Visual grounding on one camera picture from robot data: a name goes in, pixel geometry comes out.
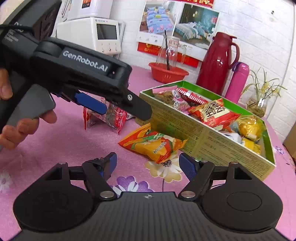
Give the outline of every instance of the candy wrapper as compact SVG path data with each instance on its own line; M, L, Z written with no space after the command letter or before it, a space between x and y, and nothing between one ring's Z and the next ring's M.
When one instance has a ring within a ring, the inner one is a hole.
M236 132L221 131L221 133L239 144L242 142L242 137Z
M177 86L163 87L153 89L154 98L168 104L176 110L186 112L190 105L181 98L180 93L176 90Z
M101 120L115 129L119 134L124 122L126 121L128 113L108 102L104 97L96 96L96 99L107 106L107 113L104 115L100 115L84 107L83 118L85 130L96 125L99 120Z
M206 104L191 107L188 109L188 112L217 131L228 129L229 125L240 116L240 114L225 108L223 99L213 100Z
M239 134L251 141L258 141L266 130L266 127L261 119L254 115L244 115L237 119Z
M167 161L174 151L182 148L186 141L153 131L149 123L131 132L119 142L119 145L148 156L156 163L162 163Z
M242 139L242 143L241 143L244 147L252 150L253 152L255 152L258 155L261 155L261 146L254 143L253 141L247 139L247 138L243 138Z
M200 104L206 104L208 101L201 97L200 95L186 89L186 88L176 88L176 90L181 94L181 97L187 101L189 104L192 103L192 106L197 106Z

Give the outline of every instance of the white machine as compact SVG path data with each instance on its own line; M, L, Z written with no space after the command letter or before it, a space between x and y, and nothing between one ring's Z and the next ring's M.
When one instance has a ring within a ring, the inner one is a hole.
M68 20L97 17L109 18L113 0L73 0L68 12Z
M57 38L104 53L121 53L118 21L105 18L79 18L57 25Z

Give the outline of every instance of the green cardboard box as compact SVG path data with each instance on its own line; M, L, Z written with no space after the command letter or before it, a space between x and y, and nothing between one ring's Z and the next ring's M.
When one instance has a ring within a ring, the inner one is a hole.
M174 85L189 89L210 100L223 98L184 80L158 87ZM155 99L152 89L140 92L140 97L152 106L152 117L149 121L137 119L136 122L139 125L150 122L153 130L181 140L188 139L181 150L196 160L211 161L217 166L228 166L229 162L238 161L261 180L264 180L276 167L268 131L264 131L259 141L262 152L262 156L260 156L222 133ZM239 105L223 99L225 107L229 110L243 115L252 115Z

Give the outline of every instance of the finger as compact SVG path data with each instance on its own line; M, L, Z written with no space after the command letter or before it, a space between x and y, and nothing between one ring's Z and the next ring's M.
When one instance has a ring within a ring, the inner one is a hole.
M25 135L33 135L39 127L39 118L22 119L17 124L17 130Z
M0 69L0 98L7 100L12 97L12 89L9 83L8 72Z
M2 135L12 143L18 145L27 137L26 134L20 133L14 126L4 126Z
M49 124L53 124L57 122L57 115L53 110L46 112L41 116L41 118Z
M12 150L17 146L15 143L7 140L3 134L0 134L0 145L4 146L8 150Z

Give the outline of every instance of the thermos handle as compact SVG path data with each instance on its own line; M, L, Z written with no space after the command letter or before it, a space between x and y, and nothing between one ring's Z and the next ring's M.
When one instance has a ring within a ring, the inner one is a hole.
M239 61L239 47L236 43L231 43L231 45L234 45L237 49L237 55L235 56L235 60L233 61L233 63L229 66L230 69L232 69L233 65Z

